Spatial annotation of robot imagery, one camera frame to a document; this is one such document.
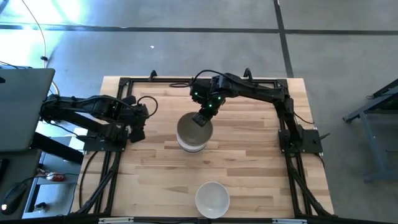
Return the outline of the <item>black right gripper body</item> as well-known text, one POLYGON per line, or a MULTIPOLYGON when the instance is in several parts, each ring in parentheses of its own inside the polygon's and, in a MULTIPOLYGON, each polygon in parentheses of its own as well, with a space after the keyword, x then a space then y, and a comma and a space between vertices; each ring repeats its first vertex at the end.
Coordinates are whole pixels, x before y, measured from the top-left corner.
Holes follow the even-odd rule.
POLYGON ((199 113, 206 119, 211 119, 218 114, 219 108, 224 103, 225 96, 222 92, 215 92, 206 96, 201 96, 199 100, 199 104, 201 104, 199 113))

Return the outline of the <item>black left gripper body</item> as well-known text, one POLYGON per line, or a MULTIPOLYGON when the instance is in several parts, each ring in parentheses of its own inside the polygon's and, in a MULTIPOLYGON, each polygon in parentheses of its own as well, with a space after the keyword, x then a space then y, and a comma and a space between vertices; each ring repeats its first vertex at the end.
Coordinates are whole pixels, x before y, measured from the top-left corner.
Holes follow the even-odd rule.
POLYGON ((145 104, 137 104, 132 107, 131 129, 144 129, 146 120, 149 118, 149 110, 145 104))

